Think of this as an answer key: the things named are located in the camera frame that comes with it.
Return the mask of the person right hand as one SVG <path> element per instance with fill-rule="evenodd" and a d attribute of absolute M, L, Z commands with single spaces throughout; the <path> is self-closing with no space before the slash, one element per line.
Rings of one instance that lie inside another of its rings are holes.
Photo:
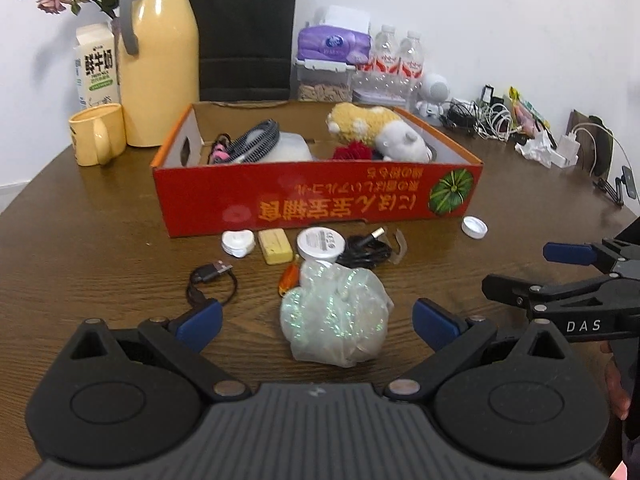
<path fill-rule="evenodd" d="M 604 370 L 604 380 L 608 389 L 608 400 L 610 401 L 612 412 L 620 420 L 626 420 L 629 415 L 631 397 L 623 388 L 622 374 L 618 369 L 615 359 L 611 358 Z"/>

